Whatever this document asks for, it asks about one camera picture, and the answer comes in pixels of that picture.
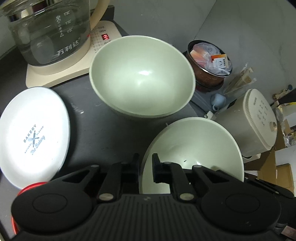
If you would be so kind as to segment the pale green bowl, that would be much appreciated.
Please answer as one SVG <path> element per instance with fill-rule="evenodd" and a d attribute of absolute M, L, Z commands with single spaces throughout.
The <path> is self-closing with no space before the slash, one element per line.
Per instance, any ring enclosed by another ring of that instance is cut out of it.
<path fill-rule="evenodd" d="M 133 118 L 175 114 L 189 103 L 196 88 L 187 58 L 149 36 L 125 36 L 105 44 L 92 59 L 89 78 L 108 107 Z"/>
<path fill-rule="evenodd" d="M 169 194 L 168 184 L 156 184 L 152 174 L 152 154 L 161 162 L 179 164 L 184 169 L 201 165 L 221 170 L 244 180 L 241 151 L 234 137 L 220 124 L 206 118 L 191 117 L 175 121 L 164 128 L 148 147 L 141 167 L 141 194 Z"/>

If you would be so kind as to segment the red and black bowl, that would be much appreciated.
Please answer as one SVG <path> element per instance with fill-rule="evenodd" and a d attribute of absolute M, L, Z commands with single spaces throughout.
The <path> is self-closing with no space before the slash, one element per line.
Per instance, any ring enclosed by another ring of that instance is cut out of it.
<path fill-rule="evenodd" d="M 17 235 L 21 230 L 21 228 L 18 225 L 17 219 L 20 216 L 21 208 L 23 207 L 23 204 L 20 203 L 19 196 L 29 190 L 32 190 L 32 189 L 42 186 L 44 184 L 47 184 L 47 182 L 37 182 L 37 183 L 33 183 L 33 184 L 28 185 L 27 187 L 23 188 L 17 194 L 16 199 L 13 201 L 13 204 L 11 206 L 11 225 L 12 225 L 13 232 L 15 235 Z"/>

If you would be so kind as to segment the white bakery logo plate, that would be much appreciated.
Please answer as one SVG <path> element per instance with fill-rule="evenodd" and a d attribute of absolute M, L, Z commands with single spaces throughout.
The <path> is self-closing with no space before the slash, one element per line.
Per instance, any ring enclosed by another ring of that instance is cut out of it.
<path fill-rule="evenodd" d="M 20 92 L 1 115 L 1 171 L 18 189 L 50 181 L 62 168 L 69 143 L 67 108 L 49 88 Z"/>

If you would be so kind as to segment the light blue cup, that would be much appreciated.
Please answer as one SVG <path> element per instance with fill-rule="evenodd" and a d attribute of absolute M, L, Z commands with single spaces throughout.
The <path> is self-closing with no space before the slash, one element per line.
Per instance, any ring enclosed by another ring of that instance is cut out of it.
<path fill-rule="evenodd" d="M 214 95 L 212 95 L 210 99 L 210 104 L 213 111 L 219 111 L 220 109 L 222 109 L 226 105 L 226 101 L 226 97 L 219 93 L 215 93 Z"/>

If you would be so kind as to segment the white air fryer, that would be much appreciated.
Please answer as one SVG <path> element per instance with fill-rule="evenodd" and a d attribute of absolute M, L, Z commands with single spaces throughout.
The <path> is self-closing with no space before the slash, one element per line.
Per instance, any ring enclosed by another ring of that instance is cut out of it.
<path fill-rule="evenodd" d="M 247 90 L 244 96 L 217 112 L 214 120 L 234 137 L 244 157 L 269 151 L 275 144 L 277 119 L 257 89 Z"/>

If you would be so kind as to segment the cardboard box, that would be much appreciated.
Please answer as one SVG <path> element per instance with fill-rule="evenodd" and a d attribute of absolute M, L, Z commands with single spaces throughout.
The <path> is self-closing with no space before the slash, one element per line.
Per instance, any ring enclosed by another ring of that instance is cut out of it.
<path fill-rule="evenodd" d="M 266 161 L 257 174 L 257 178 L 283 187 L 291 191 L 292 194 L 295 193 L 291 166 L 290 164 L 282 164 L 277 166 L 274 149 L 272 149 L 268 154 Z"/>

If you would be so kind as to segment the brown pot with packets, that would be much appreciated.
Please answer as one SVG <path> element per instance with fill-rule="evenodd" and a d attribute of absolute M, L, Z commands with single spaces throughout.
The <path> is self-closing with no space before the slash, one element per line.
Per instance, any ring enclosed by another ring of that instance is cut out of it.
<path fill-rule="evenodd" d="M 216 45 L 193 40 L 188 44 L 186 58 L 201 83 L 214 86 L 232 73 L 232 62 L 228 55 Z"/>

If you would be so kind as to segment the glass electric kettle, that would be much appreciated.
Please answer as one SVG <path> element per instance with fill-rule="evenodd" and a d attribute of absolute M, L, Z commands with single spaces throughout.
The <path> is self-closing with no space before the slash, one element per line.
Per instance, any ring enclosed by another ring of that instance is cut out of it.
<path fill-rule="evenodd" d="M 104 15 L 108 1 L 3 1 L 12 37 L 26 62 L 47 66 L 78 51 Z"/>

